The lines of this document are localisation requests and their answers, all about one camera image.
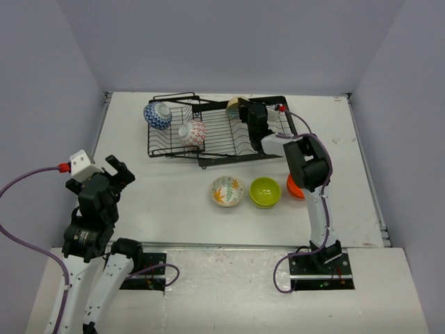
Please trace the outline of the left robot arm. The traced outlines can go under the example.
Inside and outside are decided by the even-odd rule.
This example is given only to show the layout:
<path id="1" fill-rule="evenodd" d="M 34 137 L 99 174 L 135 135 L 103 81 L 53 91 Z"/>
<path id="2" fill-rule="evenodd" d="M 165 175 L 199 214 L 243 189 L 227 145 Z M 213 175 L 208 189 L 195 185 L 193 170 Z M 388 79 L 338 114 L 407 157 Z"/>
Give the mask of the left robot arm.
<path id="1" fill-rule="evenodd" d="M 65 269 L 46 333 L 98 333 L 125 278 L 144 267 L 141 243 L 120 238 L 111 246 L 100 278 L 95 278 L 119 219 L 120 194 L 136 179 L 113 155 L 106 162 L 114 175 L 96 166 L 84 150 L 70 157 L 71 178 L 65 186 L 76 194 L 78 205 L 64 232 Z"/>

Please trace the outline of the lime green bowl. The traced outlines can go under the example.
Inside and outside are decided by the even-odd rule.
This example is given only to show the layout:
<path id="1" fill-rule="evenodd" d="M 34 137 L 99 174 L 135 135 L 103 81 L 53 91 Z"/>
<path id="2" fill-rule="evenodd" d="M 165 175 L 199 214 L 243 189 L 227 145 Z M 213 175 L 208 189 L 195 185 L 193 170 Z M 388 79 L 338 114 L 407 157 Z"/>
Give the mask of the lime green bowl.
<path id="1" fill-rule="evenodd" d="M 269 177 L 258 177 L 249 189 L 250 198 L 263 205 L 279 202 L 281 198 L 281 188 L 279 184 Z"/>
<path id="2" fill-rule="evenodd" d="M 270 209 L 270 208 L 276 206 L 276 204 L 278 203 L 278 202 L 274 202 L 274 203 L 272 203 L 272 204 L 263 205 L 263 204 L 261 204 L 261 203 L 258 203 L 258 202 L 256 202 L 256 201 L 254 201 L 252 198 L 251 198 L 251 201 L 252 201 L 252 203 L 253 203 L 256 207 L 258 207 L 259 209 Z"/>

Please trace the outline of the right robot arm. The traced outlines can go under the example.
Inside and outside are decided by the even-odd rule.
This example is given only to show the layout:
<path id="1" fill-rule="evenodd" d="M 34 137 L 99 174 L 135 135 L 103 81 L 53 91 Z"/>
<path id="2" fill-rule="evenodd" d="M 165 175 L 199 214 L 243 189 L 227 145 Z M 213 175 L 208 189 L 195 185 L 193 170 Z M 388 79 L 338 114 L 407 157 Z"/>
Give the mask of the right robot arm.
<path id="1" fill-rule="evenodd" d="M 327 193 L 333 168 L 325 146 L 312 132 L 273 132 L 268 125 L 268 110 L 262 103 L 241 98 L 238 111 L 241 121 L 248 126 L 252 148 L 260 154 L 285 157 L 292 180 L 304 194 L 311 228 L 310 251 L 296 253 L 297 263 L 309 265 L 317 273 L 328 272 L 342 251 L 332 231 Z"/>

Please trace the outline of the yellow sun pattern bowl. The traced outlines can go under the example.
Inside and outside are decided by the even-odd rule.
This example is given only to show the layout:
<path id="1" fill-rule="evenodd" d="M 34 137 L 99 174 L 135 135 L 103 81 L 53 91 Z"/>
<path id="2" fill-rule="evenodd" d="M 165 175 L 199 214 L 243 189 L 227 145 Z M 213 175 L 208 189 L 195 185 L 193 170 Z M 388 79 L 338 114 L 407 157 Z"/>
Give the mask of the yellow sun pattern bowl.
<path id="1" fill-rule="evenodd" d="M 235 96 L 231 98 L 225 109 L 225 114 L 230 120 L 239 118 L 239 100 L 249 101 L 249 99 L 244 96 Z"/>

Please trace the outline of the floral orange green bowl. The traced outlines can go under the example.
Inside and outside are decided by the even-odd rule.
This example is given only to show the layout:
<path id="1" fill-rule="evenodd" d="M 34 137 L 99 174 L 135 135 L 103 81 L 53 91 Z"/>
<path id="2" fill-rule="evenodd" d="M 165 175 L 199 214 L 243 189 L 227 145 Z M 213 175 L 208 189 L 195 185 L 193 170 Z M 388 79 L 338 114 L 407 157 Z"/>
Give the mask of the floral orange green bowl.
<path id="1" fill-rule="evenodd" d="M 233 207 L 243 198 L 244 188 L 239 178 L 223 175 L 211 184 L 211 199 L 221 207 Z"/>

